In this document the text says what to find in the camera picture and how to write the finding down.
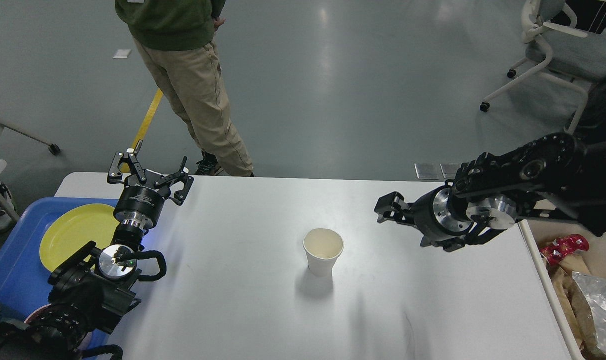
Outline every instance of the sneaker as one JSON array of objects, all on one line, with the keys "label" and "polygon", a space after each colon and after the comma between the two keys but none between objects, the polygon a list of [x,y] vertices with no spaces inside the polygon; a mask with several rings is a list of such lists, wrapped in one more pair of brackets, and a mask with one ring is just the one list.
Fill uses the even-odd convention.
[{"label": "sneaker", "polygon": [[219,165],[217,157],[211,153],[205,151],[203,153],[203,160],[196,162],[198,169],[194,175],[196,176],[217,176],[223,172],[223,168]]},{"label": "sneaker", "polygon": [[[10,207],[17,210],[17,205],[15,205],[12,199],[12,193],[3,182],[0,182],[0,193]],[[15,222],[12,220],[10,215],[6,214],[5,210],[0,209],[0,233],[5,233],[6,231],[12,229],[14,225]]]}]

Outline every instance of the black cable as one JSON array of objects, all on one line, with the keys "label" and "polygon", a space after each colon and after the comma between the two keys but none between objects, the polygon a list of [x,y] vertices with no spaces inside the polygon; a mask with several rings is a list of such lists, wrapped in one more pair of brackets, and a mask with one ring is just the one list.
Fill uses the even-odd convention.
[{"label": "black cable", "polygon": [[104,345],[98,346],[95,348],[91,348],[83,351],[83,358],[92,358],[94,356],[112,354],[109,360],[122,360],[123,359],[123,349],[117,345]]}]

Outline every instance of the chair wheel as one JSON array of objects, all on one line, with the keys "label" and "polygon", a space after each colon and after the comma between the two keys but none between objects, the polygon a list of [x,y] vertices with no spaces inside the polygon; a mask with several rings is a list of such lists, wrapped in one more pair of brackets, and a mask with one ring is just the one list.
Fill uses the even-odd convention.
[{"label": "chair wheel", "polygon": [[49,146],[49,152],[56,157],[56,155],[61,153],[61,148],[57,144],[53,143]]}]

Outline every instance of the paper cup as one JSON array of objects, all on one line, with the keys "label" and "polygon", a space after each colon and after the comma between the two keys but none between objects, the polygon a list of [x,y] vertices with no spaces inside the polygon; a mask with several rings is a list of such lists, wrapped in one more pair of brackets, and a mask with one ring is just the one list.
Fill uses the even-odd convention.
[{"label": "paper cup", "polygon": [[327,228],[315,228],[305,235],[303,248],[307,253],[309,271],[323,278],[332,274],[332,268],[344,249],[341,235]]}]

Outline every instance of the blue plastic bin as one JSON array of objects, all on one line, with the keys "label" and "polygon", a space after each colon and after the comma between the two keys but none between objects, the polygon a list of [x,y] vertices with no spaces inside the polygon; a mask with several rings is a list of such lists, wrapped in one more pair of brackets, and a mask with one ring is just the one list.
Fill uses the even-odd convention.
[{"label": "blue plastic bin", "polygon": [[[72,209],[88,204],[115,207],[117,200],[97,198],[42,198],[25,210],[0,251],[0,303],[23,316],[48,304],[51,273],[40,258],[41,240],[58,218]],[[99,330],[92,334],[90,348],[106,344],[109,335]]]}]

